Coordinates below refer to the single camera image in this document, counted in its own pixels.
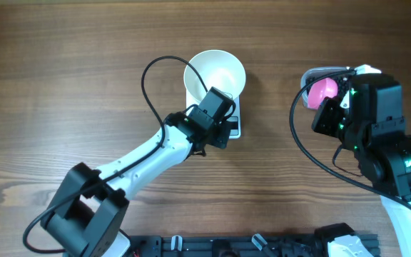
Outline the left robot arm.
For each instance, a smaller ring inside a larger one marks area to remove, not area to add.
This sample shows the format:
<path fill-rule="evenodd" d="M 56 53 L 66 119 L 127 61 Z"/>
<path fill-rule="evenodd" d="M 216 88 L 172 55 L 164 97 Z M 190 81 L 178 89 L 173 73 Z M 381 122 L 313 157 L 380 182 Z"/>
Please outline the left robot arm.
<path fill-rule="evenodd" d="M 203 100 L 169 114 L 161 129 L 120 159 L 96 169 L 80 163 L 62 181 L 41 227 L 67 256 L 122 256 L 130 242 L 120 232 L 129 202 L 148 183 L 207 145 L 225 148 L 235 109 L 230 93 L 212 87 Z"/>

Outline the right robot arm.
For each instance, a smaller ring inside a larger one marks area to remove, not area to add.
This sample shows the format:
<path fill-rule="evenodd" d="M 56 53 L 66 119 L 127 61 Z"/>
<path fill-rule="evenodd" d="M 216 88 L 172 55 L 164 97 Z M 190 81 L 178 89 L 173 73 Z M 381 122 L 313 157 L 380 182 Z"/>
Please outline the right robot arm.
<path fill-rule="evenodd" d="M 401 254 L 411 256 L 411 136 L 402 114 L 402 87 L 387 74 L 351 76 L 349 107 L 325 98 L 312 129 L 338 138 L 353 152 L 361 174 L 381 194 Z"/>

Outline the pink scoop with blue handle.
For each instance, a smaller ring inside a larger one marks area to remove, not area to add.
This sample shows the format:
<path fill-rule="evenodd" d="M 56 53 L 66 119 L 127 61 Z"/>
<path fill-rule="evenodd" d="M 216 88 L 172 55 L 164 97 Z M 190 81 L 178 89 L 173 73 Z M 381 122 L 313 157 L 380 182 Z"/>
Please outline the pink scoop with blue handle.
<path fill-rule="evenodd" d="M 338 84 L 331 78 L 315 82 L 308 93 L 308 108 L 318 109 L 324 98 L 333 98 L 338 94 Z"/>

